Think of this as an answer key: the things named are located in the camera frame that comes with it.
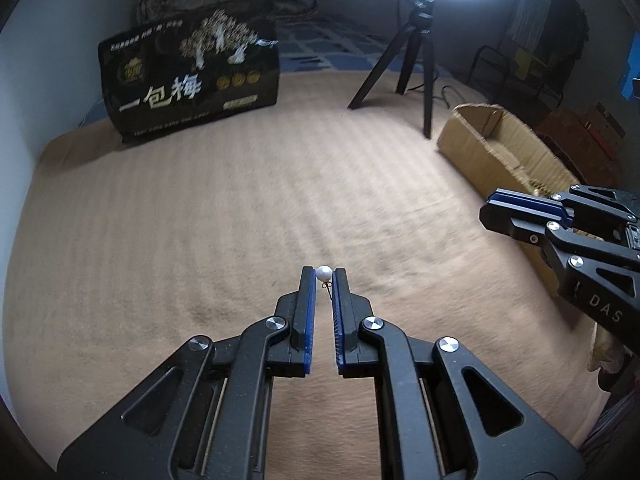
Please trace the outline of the right gloved hand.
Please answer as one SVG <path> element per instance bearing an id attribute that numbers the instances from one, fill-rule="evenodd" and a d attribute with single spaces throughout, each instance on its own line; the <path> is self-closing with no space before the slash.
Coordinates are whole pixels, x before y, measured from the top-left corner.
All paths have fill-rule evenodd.
<path id="1" fill-rule="evenodd" d="M 623 344 L 605 328 L 596 324 L 591 336 L 591 347 L 587 370 L 603 370 L 608 374 L 617 374 L 623 367 L 625 348 Z"/>

